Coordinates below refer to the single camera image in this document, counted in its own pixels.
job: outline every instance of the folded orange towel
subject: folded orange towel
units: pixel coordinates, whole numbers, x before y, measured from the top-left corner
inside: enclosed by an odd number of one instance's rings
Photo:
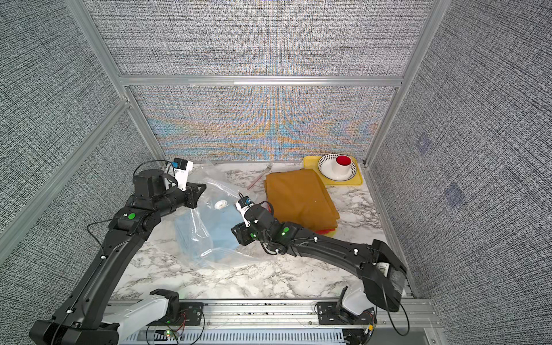
[[[314,170],[269,174],[264,187],[279,221],[301,224],[312,231],[337,227],[339,212]]]

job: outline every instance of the metal grate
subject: metal grate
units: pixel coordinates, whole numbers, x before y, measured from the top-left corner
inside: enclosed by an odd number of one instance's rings
[[[179,342],[192,343],[201,333],[199,329],[185,330],[180,336]],[[121,344],[145,344],[146,331],[140,330]],[[175,344],[174,338],[167,337],[160,333],[148,332],[150,343]],[[201,339],[196,344],[345,344],[341,329],[320,329],[320,330],[205,330]]]

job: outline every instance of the plastic bag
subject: plastic bag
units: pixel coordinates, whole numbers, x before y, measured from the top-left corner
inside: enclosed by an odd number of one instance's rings
[[[198,207],[177,217],[174,221],[176,241],[186,264],[195,268],[228,269],[257,263],[257,258],[237,252],[240,247],[232,234],[232,227],[243,222],[235,203],[239,193],[255,201],[255,195],[219,179],[224,175],[212,164],[192,171],[189,181],[205,183],[207,189],[198,201]]]

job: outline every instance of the yellow tray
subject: yellow tray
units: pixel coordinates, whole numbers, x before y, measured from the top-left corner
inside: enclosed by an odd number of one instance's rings
[[[361,185],[362,184],[362,174],[360,172],[360,167],[358,165],[358,162],[354,157],[351,157],[353,160],[354,165],[357,168],[357,174],[350,180],[347,181],[334,181],[330,180],[329,178],[322,175],[320,170],[318,170],[318,161],[322,158],[322,156],[306,156],[303,158],[303,168],[305,169],[313,169],[316,171],[318,176],[320,176],[320,179],[322,182],[324,182],[325,185]]]

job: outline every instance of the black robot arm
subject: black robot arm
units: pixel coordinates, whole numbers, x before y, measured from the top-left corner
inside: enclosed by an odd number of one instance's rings
[[[248,197],[241,198],[236,206],[241,208],[245,222],[233,227],[232,233],[241,245],[261,241],[277,254],[311,257],[340,267],[362,280],[364,293],[374,305],[392,312],[399,310],[406,266],[385,242],[374,240],[370,246],[318,235],[299,224],[279,222]],[[378,269],[378,263],[389,264],[387,275]]]
[[[38,320],[29,332],[36,344],[117,344],[117,325],[103,325],[107,303],[134,254],[149,238],[161,217],[181,206],[196,208],[205,184],[166,188],[174,177],[149,169],[133,177],[134,194],[109,223],[92,264],[72,294],[50,320]]]

